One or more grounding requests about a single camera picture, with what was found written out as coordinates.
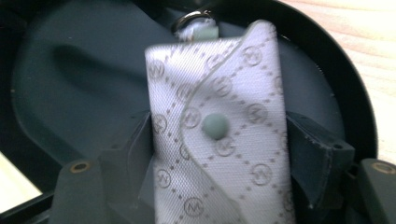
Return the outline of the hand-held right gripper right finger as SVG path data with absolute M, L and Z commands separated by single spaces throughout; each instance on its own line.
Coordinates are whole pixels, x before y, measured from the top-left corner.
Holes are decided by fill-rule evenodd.
M 354 160 L 355 148 L 312 119 L 287 113 L 290 172 L 313 209 L 342 206 L 342 175 Z

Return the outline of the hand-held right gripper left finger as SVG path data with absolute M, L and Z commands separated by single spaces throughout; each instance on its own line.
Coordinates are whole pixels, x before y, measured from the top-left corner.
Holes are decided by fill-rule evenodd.
M 126 123 L 121 141 L 99 156 L 108 204 L 136 207 L 152 154 L 151 117 L 143 111 Z

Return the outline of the black tray with hook stand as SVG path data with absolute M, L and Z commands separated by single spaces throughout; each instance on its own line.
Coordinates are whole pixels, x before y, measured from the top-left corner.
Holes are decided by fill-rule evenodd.
M 38 187 L 0 224 L 47 224 L 61 168 L 126 145 L 148 109 L 144 51 L 181 16 L 209 10 L 225 36 L 278 32 L 286 108 L 375 158 L 374 112 L 339 45 L 278 0 L 0 0 L 0 152 Z

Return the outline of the grey patterned key pouch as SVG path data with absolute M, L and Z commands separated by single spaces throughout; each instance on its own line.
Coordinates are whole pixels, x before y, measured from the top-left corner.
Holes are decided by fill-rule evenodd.
M 276 28 L 145 52 L 156 224 L 296 224 Z

